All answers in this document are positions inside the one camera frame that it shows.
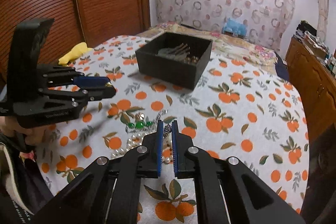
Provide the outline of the person's left hand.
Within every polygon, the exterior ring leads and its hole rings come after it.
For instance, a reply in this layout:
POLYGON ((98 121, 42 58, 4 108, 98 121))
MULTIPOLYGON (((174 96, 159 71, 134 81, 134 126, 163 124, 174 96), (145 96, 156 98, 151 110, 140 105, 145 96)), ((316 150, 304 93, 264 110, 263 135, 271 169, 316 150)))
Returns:
POLYGON ((47 129, 48 126, 23 128, 15 117, 1 117, 1 133, 7 137, 14 137, 16 133, 26 135, 25 143, 27 145, 39 145, 47 129))

